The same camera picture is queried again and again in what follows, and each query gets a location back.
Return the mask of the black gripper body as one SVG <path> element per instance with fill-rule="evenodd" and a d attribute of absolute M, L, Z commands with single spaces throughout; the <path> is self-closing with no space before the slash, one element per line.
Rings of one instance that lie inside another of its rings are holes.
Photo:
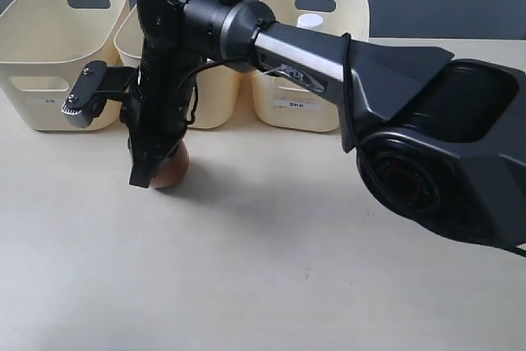
<path fill-rule="evenodd" d="M 145 50 L 137 67 L 123 68 L 121 121 L 133 154 L 173 154 L 188 127 L 197 52 Z"/>

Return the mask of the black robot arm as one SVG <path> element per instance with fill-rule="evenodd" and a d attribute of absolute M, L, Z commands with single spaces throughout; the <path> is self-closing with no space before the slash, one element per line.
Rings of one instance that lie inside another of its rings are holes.
<path fill-rule="evenodd" d="M 523 71 L 285 25 L 255 0 L 137 0 L 137 11 L 131 185 L 148 187 L 177 151 L 198 72 L 256 69 L 336 106 L 342 147 L 386 208 L 455 241 L 524 243 Z"/>

